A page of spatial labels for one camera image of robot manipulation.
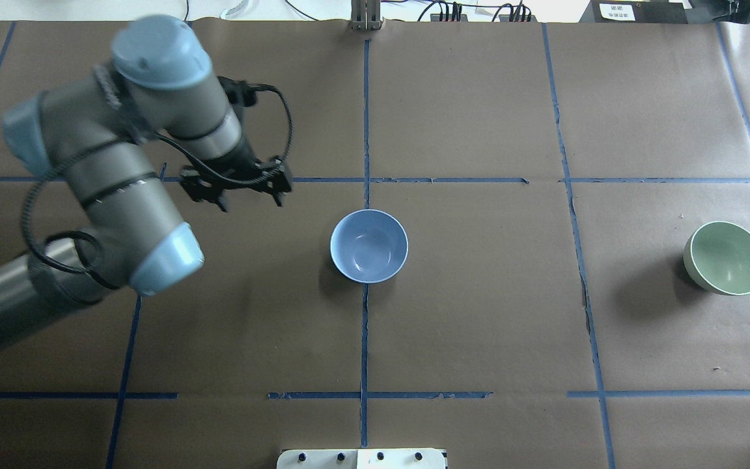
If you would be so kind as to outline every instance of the black wire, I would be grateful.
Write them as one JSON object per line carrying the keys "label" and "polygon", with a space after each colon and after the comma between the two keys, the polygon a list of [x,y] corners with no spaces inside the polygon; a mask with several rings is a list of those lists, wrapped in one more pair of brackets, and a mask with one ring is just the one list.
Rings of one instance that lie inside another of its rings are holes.
{"label": "black wire", "polygon": [[[131,142],[127,139],[114,139],[109,140],[106,143],[100,143],[100,145],[95,145],[91,148],[84,149],[83,151],[78,152],[78,154],[75,154],[71,158],[63,161],[63,163],[60,163],[56,168],[51,169],[50,171],[45,173],[45,175],[42,175],[42,178],[40,178],[39,181],[36,182],[36,184],[33,184],[33,187],[29,190],[29,192],[27,192],[25,201],[21,206],[21,237],[23,237],[23,240],[25,240],[27,249],[29,249],[30,252],[37,259],[39,259],[40,262],[42,262],[42,264],[54,267],[54,269],[57,270],[62,270],[63,272],[68,272],[69,274],[87,274],[89,272],[92,272],[104,258],[104,249],[102,248],[98,240],[91,234],[83,231],[66,231],[64,233],[56,234],[51,238],[48,238],[43,244],[39,244],[38,242],[36,242],[35,238],[33,238],[33,233],[31,232],[31,214],[33,213],[33,206],[36,205],[36,199],[38,199],[39,193],[42,191],[42,188],[45,187],[45,184],[57,178],[57,176],[64,173],[66,169],[71,168],[75,163],[78,163],[84,158],[95,154],[95,152],[103,151],[104,149],[112,147],[113,145],[117,145],[117,143]],[[63,238],[71,238],[71,240],[83,240],[89,244],[92,244],[92,247],[95,248],[94,259],[92,259],[92,261],[90,262],[87,262],[86,265],[83,265],[83,267],[71,267],[71,265],[63,264],[62,262],[56,261],[56,259],[48,257],[45,254],[45,248],[46,246],[48,246],[48,243],[54,240],[62,240]]]}
{"label": "black wire", "polygon": [[[283,95],[283,92],[277,89],[277,87],[273,85],[269,85],[269,84],[254,84],[250,86],[253,91],[270,91],[270,92],[276,93],[276,95],[279,96],[280,101],[283,102],[283,107],[285,107],[285,115],[288,118],[288,140],[286,140],[285,150],[283,151],[283,154],[280,155],[279,157],[280,166],[281,166],[282,163],[285,162],[286,158],[288,158],[288,151],[291,149],[291,143],[294,141],[294,120],[291,117],[291,107],[288,106],[288,101],[286,101],[286,98]],[[257,184],[262,184],[264,182],[269,181],[274,176],[279,175],[279,173],[283,172],[283,170],[280,169],[280,166],[277,166],[277,168],[270,169],[267,172],[263,173],[261,176],[258,176],[253,179],[239,180],[239,179],[227,178],[223,175],[220,175],[220,173],[217,173],[214,169],[211,169],[202,160],[200,160],[195,155],[188,152],[187,149],[179,145],[178,142],[176,142],[173,139],[170,139],[170,137],[159,135],[158,139],[161,140],[161,142],[164,142],[167,145],[170,145],[171,147],[180,151],[188,160],[190,160],[191,163],[193,163],[193,166],[196,167],[196,169],[200,169],[204,171],[207,175],[216,179],[218,182],[222,184],[226,184],[230,189],[246,188],[246,187],[251,187]]]}
{"label": "black wire", "polygon": [[491,18],[491,23],[497,20],[497,16],[499,16],[499,13],[503,11],[503,8],[511,8],[511,11],[513,12],[514,6],[511,3],[503,3],[502,5],[497,8],[497,12],[493,14],[493,18]]}
{"label": "black wire", "polygon": [[315,17],[313,17],[312,15],[310,15],[309,13],[306,13],[306,12],[304,12],[303,10],[301,10],[301,9],[299,9],[299,8],[297,8],[297,7],[295,7],[295,6],[294,6],[294,4],[293,4],[293,3],[291,3],[291,1],[290,1],[290,0],[285,0],[285,3],[288,3],[288,6],[290,6],[291,8],[294,8],[294,11],[296,11],[296,12],[300,13],[300,14],[301,14],[301,15],[303,15],[304,17],[306,17],[306,18],[310,18],[310,19],[313,19],[314,21],[320,21],[320,20],[319,20],[318,18],[315,18]]}
{"label": "black wire", "polygon": [[[437,3],[440,0],[381,0],[381,3],[407,3],[410,1],[416,1],[416,2],[431,2],[431,3]],[[464,7],[470,7],[470,8],[497,8],[499,5],[463,5]]]}
{"label": "black wire", "polygon": [[[288,100],[286,100],[283,92],[281,92],[277,87],[269,84],[259,83],[251,85],[251,90],[260,92],[273,92],[277,96],[279,96],[280,101],[283,103],[285,115],[288,119],[288,139],[286,139],[283,154],[281,154],[279,157],[279,165],[277,166],[277,168],[270,169],[264,172],[261,176],[253,179],[238,180],[226,178],[208,167],[202,160],[199,160],[193,154],[186,151],[184,147],[179,145],[175,140],[170,139],[170,137],[159,134],[158,139],[162,142],[167,143],[173,148],[178,149],[178,151],[180,151],[185,157],[187,157],[188,160],[190,160],[191,163],[193,163],[193,166],[204,170],[206,173],[212,176],[212,178],[216,178],[221,183],[228,184],[229,186],[233,187],[233,189],[236,189],[238,187],[251,187],[256,184],[262,184],[269,181],[274,176],[279,175],[279,173],[283,172],[283,170],[280,169],[280,166],[282,166],[282,163],[284,163],[288,158],[288,153],[291,150],[291,143],[294,142],[294,120],[291,116],[291,107],[288,106]],[[50,171],[45,173],[45,175],[42,175],[42,178],[40,178],[39,181],[36,182],[36,184],[34,184],[33,187],[29,190],[29,192],[27,192],[27,196],[25,196],[23,206],[21,206],[21,237],[23,237],[25,244],[27,244],[27,249],[29,249],[30,252],[37,259],[39,259],[40,262],[42,262],[42,264],[48,265],[49,267],[53,267],[57,270],[62,270],[62,272],[68,272],[69,274],[88,274],[90,272],[93,272],[96,267],[102,262],[102,259],[104,259],[104,247],[102,247],[101,243],[94,236],[84,231],[65,231],[59,234],[55,234],[47,238],[47,240],[45,240],[43,244],[39,244],[33,237],[33,232],[31,229],[31,216],[33,214],[34,205],[36,205],[36,199],[38,199],[39,193],[42,192],[42,188],[45,187],[45,184],[59,177],[59,175],[64,173],[67,169],[71,168],[75,163],[84,160],[84,158],[95,154],[95,152],[100,152],[114,145],[118,145],[119,143],[133,142],[131,142],[130,139],[123,139],[122,137],[120,137],[119,139],[109,140],[108,142],[100,143],[100,145],[95,145],[91,148],[84,149],[83,151],[78,152],[78,154],[75,154],[71,158],[63,161],[63,163],[60,163],[54,169],[51,169]],[[53,259],[45,254],[45,248],[48,246],[48,243],[56,240],[65,240],[65,238],[70,238],[71,240],[82,240],[86,241],[86,243],[92,244],[92,247],[94,248],[94,257],[92,261],[87,262],[83,265],[83,267],[72,267],[71,265],[56,261],[56,259]]]}
{"label": "black wire", "polygon": [[416,22],[418,22],[418,21],[421,21],[421,20],[422,20],[422,18],[424,18],[424,13],[428,12],[428,10],[429,10],[430,8],[432,8],[432,6],[434,6],[434,5],[438,5],[439,11],[441,11],[441,4],[442,4],[442,3],[444,3],[444,7],[445,7],[445,8],[448,8],[448,6],[447,6],[447,2],[441,2],[441,1],[437,1],[437,2],[433,2],[433,3],[430,3],[430,4],[429,4],[428,6],[426,6],[426,8],[425,8],[425,9],[424,9],[424,10],[422,11],[422,14],[420,14],[420,15],[419,15],[419,19],[417,19],[417,20],[416,20]]}

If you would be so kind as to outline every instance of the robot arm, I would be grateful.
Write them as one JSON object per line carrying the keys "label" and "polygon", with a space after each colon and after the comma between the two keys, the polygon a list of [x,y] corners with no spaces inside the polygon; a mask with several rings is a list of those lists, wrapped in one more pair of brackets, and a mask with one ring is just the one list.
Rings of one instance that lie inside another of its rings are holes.
{"label": "robot arm", "polygon": [[138,145],[161,139],[184,152],[193,166],[182,170],[182,187],[222,210],[226,189],[268,192],[277,205],[292,189],[288,147],[262,163],[240,124],[256,91],[279,91],[217,78],[193,31],[172,17],[134,21],[112,52],[91,76],[40,93],[3,120],[13,154],[38,177],[62,175],[91,225],[47,246],[27,237],[32,252],[0,267],[0,347],[125,285],[150,296],[201,267],[193,231]]}

